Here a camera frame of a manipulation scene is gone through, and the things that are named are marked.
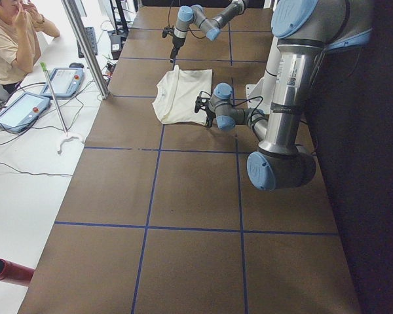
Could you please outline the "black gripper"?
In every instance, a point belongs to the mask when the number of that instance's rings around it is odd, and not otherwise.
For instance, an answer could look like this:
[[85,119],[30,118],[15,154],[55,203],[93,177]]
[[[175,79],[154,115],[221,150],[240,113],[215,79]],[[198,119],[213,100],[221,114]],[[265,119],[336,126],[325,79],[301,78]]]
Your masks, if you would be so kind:
[[211,128],[213,126],[213,121],[215,119],[215,114],[213,113],[206,113],[206,128]]
[[185,38],[173,37],[172,44],[173,44],[173,48],[170,53],[170,63],[175,62],[180,48],[185,44]]

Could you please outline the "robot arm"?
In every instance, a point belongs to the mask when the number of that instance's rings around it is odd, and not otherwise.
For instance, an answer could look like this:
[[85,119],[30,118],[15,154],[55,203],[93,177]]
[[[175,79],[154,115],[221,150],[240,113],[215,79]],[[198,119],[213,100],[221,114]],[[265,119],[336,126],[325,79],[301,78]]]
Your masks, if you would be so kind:
[[246,164],[256,188],[295,188],[314,177],[314,158],[295,144],[310,88],[325,54],[369,42],[373,7],[373,1],[279,1],[271,20],[279,58],[270,113],[234,107],[227,83],[218,84],[206,102],[196,100],[195,110],[206,111],[207,127],[216,122],[229,131],[245,124],[256,134],[258,149]]
[[175,25],[165,27],[162,32],[163,38],[168,35],[172,36],[173,48],[170,53],[170,62],[175,62],[180,48],[185,44],[187,32],[192,24],[201,30],[206,38],[214,41],[220,34],[220,30],[235,16],[243,14],[248,5],[249,1],[231,1],[223,11],[213,18],[208,18],[204,13],[204,8],[200,5],[181,6]]

